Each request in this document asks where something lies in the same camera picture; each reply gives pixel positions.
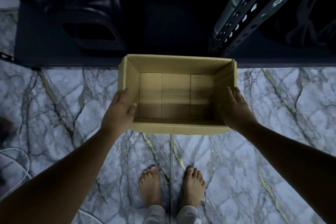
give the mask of open cardboard box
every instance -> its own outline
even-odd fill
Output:
[[[153,134],[216,135],[230,130],[219,106],[237,86],[232,59],[129,54],[119,66],[118,89],[137,103],[130,129]]]

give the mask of foot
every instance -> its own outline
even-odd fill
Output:
[[[143,204],[146,208],[151,205],[161,205],[161,185],[156,166],[144,170],[139,178],[139,188]]]
[[[183,198],[180,209],[186,205],[197,208],[204,196],[205,182],[200,171],[188,167],[183,181]]]

